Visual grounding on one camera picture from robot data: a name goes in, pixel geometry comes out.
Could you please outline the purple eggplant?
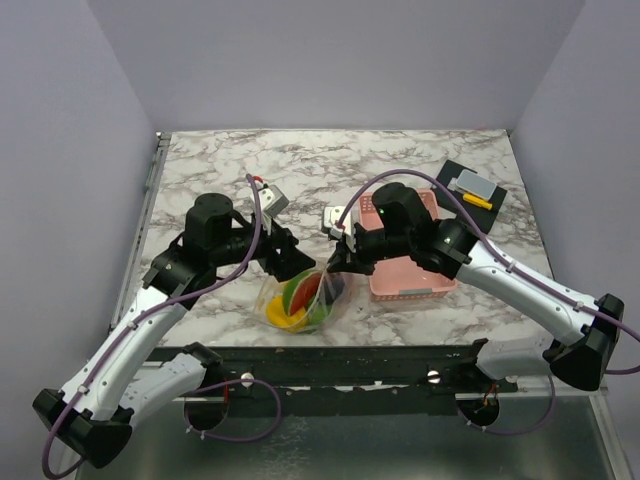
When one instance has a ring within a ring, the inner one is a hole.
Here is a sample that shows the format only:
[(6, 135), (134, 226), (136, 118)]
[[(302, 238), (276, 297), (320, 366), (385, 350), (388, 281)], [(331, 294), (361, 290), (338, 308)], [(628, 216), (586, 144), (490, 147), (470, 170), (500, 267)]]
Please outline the purple eggplant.
[(332, 305), (346, 289), (346, 276), (342, 273), (327, 274), (321, 283), (320, 300), (325, 305)]

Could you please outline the watermelon slice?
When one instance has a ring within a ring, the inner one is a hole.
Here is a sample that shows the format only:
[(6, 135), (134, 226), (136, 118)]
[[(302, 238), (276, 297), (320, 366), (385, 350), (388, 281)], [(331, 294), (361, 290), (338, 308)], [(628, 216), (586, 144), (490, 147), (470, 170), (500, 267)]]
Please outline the watermelon slice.
[(317, 270), (307, 270), (289, 280), (282, 291), (284, 310), (293, 315), (316, 296), (322, 273)]

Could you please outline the clear zip top bag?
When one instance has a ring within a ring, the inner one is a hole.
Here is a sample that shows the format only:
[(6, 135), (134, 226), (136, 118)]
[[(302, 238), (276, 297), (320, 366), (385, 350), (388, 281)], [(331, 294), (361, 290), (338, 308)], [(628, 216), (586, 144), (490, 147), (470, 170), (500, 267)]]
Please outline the clear zip top bag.
[(258, 321), (287, 333), (312, 333), (342, 317), (355, 292), (353, 274), (313, 268), (285, 282), (267, 279), (253, 314)]

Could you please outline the green round fruit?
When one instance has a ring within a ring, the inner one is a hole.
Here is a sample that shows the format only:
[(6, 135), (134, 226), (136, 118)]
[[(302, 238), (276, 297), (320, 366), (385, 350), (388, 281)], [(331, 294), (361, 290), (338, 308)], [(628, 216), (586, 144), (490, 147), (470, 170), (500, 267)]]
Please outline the green round fruit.
[(307, 311), (308, 324), (311, 326), (321, 325), (331, 314), (331, 306), (323, 302), (317, 302), (310, 306)]

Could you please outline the yellow bell pepper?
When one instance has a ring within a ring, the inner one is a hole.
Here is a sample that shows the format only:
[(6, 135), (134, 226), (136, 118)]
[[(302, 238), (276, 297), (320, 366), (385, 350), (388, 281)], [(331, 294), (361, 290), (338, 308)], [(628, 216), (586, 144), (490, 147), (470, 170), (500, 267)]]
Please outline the yellow bell pepper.
[(281, 295), (275, 296), (267, 305), (266, 317), (269, 323), (289, 333), (297, 333), (307, 327), (308, 320), (305, 308), (299, 309), (293, 315), (288, 315), (284, 310)]

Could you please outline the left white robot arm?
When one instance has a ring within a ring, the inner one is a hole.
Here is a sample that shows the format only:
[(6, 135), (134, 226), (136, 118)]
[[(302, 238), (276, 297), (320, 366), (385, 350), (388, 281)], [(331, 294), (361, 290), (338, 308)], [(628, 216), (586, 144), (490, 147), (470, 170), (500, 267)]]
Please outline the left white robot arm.
[(257, 261), (278, 281), (315, 266), (290, 230), (275, 221), (289, 201), (276, 187), (256, 194), (245, 220), (225, 195), (196, 198), (184, 231), (152, 261), (143, 285), (98, 351), (60, 389), (44, 389), (33, 408), (50, 431), (95, 468), (111, 463), (134, 428), (158, 408), (195, 391), (206, 395), (229, 380), (222, 358), (200, 343), (183, 347), (147, 380), (134, 377), (162, 337), (213, 287), (219, 268), (245, 270)]

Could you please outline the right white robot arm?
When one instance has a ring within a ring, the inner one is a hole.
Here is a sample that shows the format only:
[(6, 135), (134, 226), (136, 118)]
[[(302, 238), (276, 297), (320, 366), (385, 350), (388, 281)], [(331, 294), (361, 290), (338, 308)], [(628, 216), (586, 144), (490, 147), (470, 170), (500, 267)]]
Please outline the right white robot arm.
[(481, 391), (509, 376), (553, 375), (583, 391), (596, 391), (619, 338), (623, 302), (599, 299), (558, 284), (500, 251), (454, 218), (435, 219), (417, 191), (399, 182), (377, 189), (372, 202), (382, 225), (367, 230), (345, 207), (327, 206), (322, 230), (335, 240), (331, 273), (371, 275), (380, 261), (410, 258), (427, 272), (478, 288), (542, 328), (536, 337), (479, 343), (459, 367), (461, 383)]

